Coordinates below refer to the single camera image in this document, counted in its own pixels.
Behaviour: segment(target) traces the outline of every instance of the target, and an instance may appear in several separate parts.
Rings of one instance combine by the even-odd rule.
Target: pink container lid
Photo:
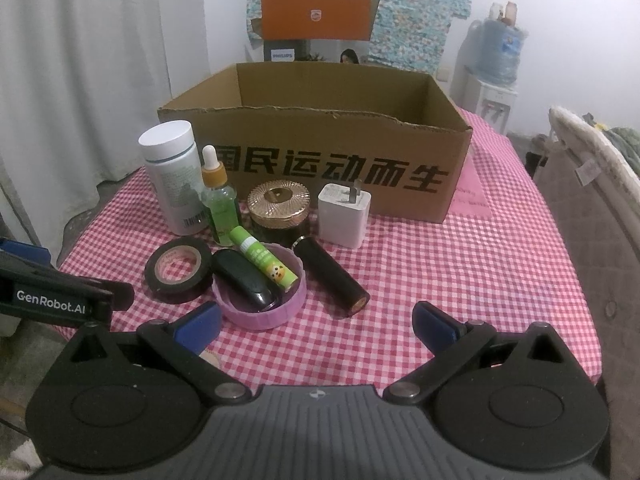
[[[240,328],[262,332],[270,330],[286,323],[289,319],[302,309],[306,299],[306,276],[302,261],[293,251],[277,244],[264,244],[275,256],[289,269],[291,269],[298,280],[293,284],[288,292],[284,292],[282,304],[279,307],[267,312],[243,312],[236,306],[242,307],[247,304],[247,300],[238,292],[233,290],[226,282],[217,276],[213,276],[211,286],[213,295],[216,297],[222,313],[232,323]]]

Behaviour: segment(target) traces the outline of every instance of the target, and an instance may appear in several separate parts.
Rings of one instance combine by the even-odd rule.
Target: gold jar lid
[[[247,204],[254,222],[269,229],[295,227],[309,216],[309,190],[299,182],[271,180],[254,187]]]

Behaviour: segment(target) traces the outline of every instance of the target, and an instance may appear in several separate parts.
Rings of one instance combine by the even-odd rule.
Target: barcode
[[[193,225],[199,224],[203,220],[204,220],[204,211],[201,213],[198,213],[196,216],[192,216],[191,218],[187,218],[183,220],[182,224],[184,225],[184,227],[191,227]]]

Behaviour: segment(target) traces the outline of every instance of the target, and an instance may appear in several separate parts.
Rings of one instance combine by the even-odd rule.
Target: woman photo
[[[360,64],[360,62],[358,61],[358,55],[356,54],[356,51],[353,50],[352,48],[348,48],[342,54],[340,54],[340,62],[351,63],[356,65]]]

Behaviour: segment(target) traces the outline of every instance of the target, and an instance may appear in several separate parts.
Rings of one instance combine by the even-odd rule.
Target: black cylinder
[[[300,237],[292,249],[302,260],[305,270],[331,293],[347,316],[357,314],[369,303],[369,293],[314,238]]]

